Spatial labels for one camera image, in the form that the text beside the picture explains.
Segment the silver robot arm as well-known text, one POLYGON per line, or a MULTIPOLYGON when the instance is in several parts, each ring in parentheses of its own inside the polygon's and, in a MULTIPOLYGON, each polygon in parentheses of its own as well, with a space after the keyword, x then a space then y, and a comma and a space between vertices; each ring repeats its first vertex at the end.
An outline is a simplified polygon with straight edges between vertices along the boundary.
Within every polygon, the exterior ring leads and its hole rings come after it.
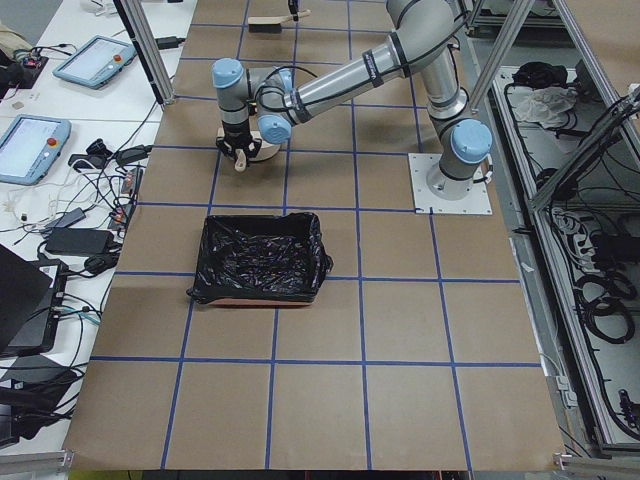
POLYGON ((470 115, 449 48, 467 16, 454 14, 445 1, 389 1, 386 10, 394 28, 383 43, 300 86, 291 66, 247 68, 237 59, 215 61, 218 150, 244 170, 263 144, 286 143, 294 126, 393 79, 419 75, 443 149, 427 175, 428 187, 441 198, 464 197, 493 143, 489 128, 470 115))

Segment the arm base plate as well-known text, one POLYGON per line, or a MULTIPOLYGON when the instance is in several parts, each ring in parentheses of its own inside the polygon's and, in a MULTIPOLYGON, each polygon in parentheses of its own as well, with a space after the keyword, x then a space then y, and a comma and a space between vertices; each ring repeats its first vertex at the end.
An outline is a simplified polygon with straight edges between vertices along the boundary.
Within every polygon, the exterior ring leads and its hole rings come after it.
POLYGON ((416 214, 492 215, 484 172, 478 167, 471 179, 457 181, 440 171, 441 155, 409 153, 408 164, 416 214))

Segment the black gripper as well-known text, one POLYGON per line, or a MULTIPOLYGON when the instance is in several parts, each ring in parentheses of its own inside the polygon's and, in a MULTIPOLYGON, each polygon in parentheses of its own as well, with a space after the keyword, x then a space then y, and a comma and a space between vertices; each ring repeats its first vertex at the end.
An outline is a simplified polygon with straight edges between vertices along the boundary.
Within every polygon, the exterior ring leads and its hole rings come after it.
POLYGON ((216 147, 228 159, 236 160, 236 151, 245 154, 249 165, 261 150, 262 140, 254 137, 248 122, 230 124, 223 122, 220 133, 216 136, 216 147))

